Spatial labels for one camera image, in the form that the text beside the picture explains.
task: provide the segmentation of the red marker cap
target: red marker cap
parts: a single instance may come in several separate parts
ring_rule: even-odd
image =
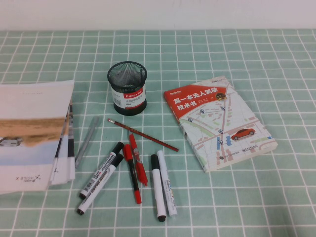
[[[133,159],[132,150],[131,150],[129,144],[127,144],[127,145],[124,146],[124,148],[123,148],[123,154],[124,154],[124,157],[125,157],[125,160],[126,160],[126,161],[129,161],[129,160]]]
[[[131,133],[129,135],[129,140],[130,140],[130,142],[132,144],[132,148],[133,149],[137,148],[137,144],[136,144],[135,137],[134,137],[133,133]]]
[[[141,204],[142,203],[142,198],[140,197],[140,191],[139,190],[135,191],[135,197],[136,197],[137,204]]]

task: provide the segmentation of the pencil holder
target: pencil holder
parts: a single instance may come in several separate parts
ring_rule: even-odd
[[[113,104],[119,114],[132,116],[145,109],[146,78],[146,69],[136,62],[120,62],[109,69],[108,81],[112,88]]]

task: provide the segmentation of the pencil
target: pencil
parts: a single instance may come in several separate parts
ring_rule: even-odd
[[[94,116],[93,119],[92,119],[91,125],[90,125],[90,129],[88,131],[88,134],[85,137],[85,141],[84,141],[82,147],[80,148],[80,150],[78,152],[78,155],[77,155],[77,157],[75,159],[75,161],[76,161],[75,162],[75,168],[76,169],[78,168],[78,166],[79,166],[79,164],[81,162],[81,159],[83,157],[83,154],[84,154],[85,150],[87,149],[87,147],[89,145],[89,142],[91,140],[91,137],[93,135],[93,132],[94,132],[95,127],[97,126],[98,122],[99,122],[99,117],[98,116]]]
[[[126,125],[124,125],[124,124],[122,124],[122,123],[120,123],[120,122],[114,121],[113,119],[108,118],[108,121],[111,122],[111,123],[114,123],[114,124],[117,125],[117,126],[120,126],[120,127],[122,127],[122,128],[125,128],[125,129],[127,129],[128,131],[131,131],[131,132],[136,133],[136,134],[138,134],[138,135],[140,135],[140,136],[142,136],[142,137],[145,137],[145,138],[147,138],[147,139],[149,139],[149,140],[151,140],[151,141],[153,141],[153,142],[156,142],[156,143],[158,143],[158,144],[160,144],[160,145],[162,145],[162,146],[165,146],[165,147],[167,147],[167,148],[169,148],[169,149],[171,149],[171,150],[173,150],[173,151],[175,151],[175,152],[178,152],[178,151],[179,151],[178,148],[175,148],[175,147],[173,147],[173,146],[171,146],[171,145],[169,145],[169,144],[167,144],[167,143],[164,143],[164,142],[162,142],[162,141],[160,141],[160,140],[158,140],[158,139],[156,139],[156,138],[153,138],[153,137],[151,137],[151,136],[149,136],[149,135],[146,135],[145,133],[142,133],[142,132],[140,132],[140,131],[137,131],[137,130],[135,130],[134,128],[131,128],[131,127],[129,127],[129,126],[126,126]]]

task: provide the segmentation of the marker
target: marker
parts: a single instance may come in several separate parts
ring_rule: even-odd
[[[171,189],[170,179],[168,176],[168,170],[166,161],[164,159],[163,151],[158,151],[157,155],[159,159],[161,179],[163,184],[164,195],[167,201],[169,216],[177,215],[178,213],[176,209],[176,204],[174,202],[173,191]]]
[[[160,177],[160,166],[159,160],[156,154],[151,156],[152,161],[152,170],[153,170],[153,178],[154,178],[154,191],[155,191],[155,199],[157,204],[157,217],[160,222],[166,220],[166,210],[164,208],[163,194],[162,194],[162,186],[161,186],[161,177]]]
[[[134,188],[136,202],[137,202],[137,204],[141,204],[142,203],[142,199],[140,197],[140,192],[139,192],[139,189],[138,189],[136,172],[135,172],[135,167],[134,167],[134,162],[133,162],[133,155],[132,155],[132,150],[131,150],[129,144],[125,145],[125,147],[123,149],[123,153],[124,153],[124,156],[125,156],[125,160],[128,162],[130,175],[132,176],[132,182],[133,182],[133,188]]]
[[[96,182],[95,186],[91,190],[91,192],[87,195],[87,197],[83,200],[80,206],[77,209],[77,213],[79,215],[83,215],[98,193],[101,191],[105,183],[108,181],[110,176],[113,174],[114,170],[117,168],[119,163],[124,159],[123,155],[118,154],[114,160],[111,162],[107,170],[100,176],[100,179]]]
[[[137,143],[136,143],[135,137],[131,131],[128,131],[128,137],[129,137],[130,143],[132,145],[134,156],[136,158],[136,171],[137,171],[138,179],[141,183],[143,183],[143,184],[145,184],[145,186],[147,186],[148,179],[146,176],[144,165],[139,158],[139,151],[138,151]]]
[[[76,169],[78,168],[78,166],[82,160],[83,154],[89,145],[89,142],[91,140],[91,137],[93,135],[93,132],[94,132],[95,127],[97,126],[98,122],[99,122],[99,116],[94,116],[92,119],[91,125],[90,125],[90,129],[88,131],[88,134],[85,137],[84,143],[83,143],[82,147],[80,148],[77,157],[75,158],[75,161],[76,161],[75,168]]]
[[[113,159],[117,156],[117,154],[122,150],[123,147],[124,147],[124,144],[122,142],[117,143],[117,145],[109,154],[109,157],[107,158],[107,160],[99,166],[98,170],[93,174],[88,184],[80,192],[79,194],[80,198],[85,199],[87,197],[87,195],[93,189],[95,183],[99,180],[100,176],[106,171],[106,169],[109,167]]]

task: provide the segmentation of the red pen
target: red pen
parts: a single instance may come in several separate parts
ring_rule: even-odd
[[[136,171],[137,171],[138,179],[141,183],[143,183],[143,184],[145,184],[145,186],[147,186],[148,179],[146,176],[146,172],[145,172],[143,163],[139,158],[139,151],[137,148],[135,137],[131,131],[129,131],[128,134],[129,134],[130,143],[132,145],[132,150],[133,150],[134,156],[136,158]]]
[[[133,182],[133,188],[134,188],[136,202],[137,202],[137,204],[141,204],[142,203],[142,199],[140,197],[140,192],[139,192],[139,189],[138,189],[136,172],[135,172],[135,167],[134,167],[134,162],[133,162],[133,154],[132,154],[132,150],[131,150],[129,144],[124,146],[123,153],[124,153],[126,161],[128,162],[130,175],[132,176],[132,182]]]

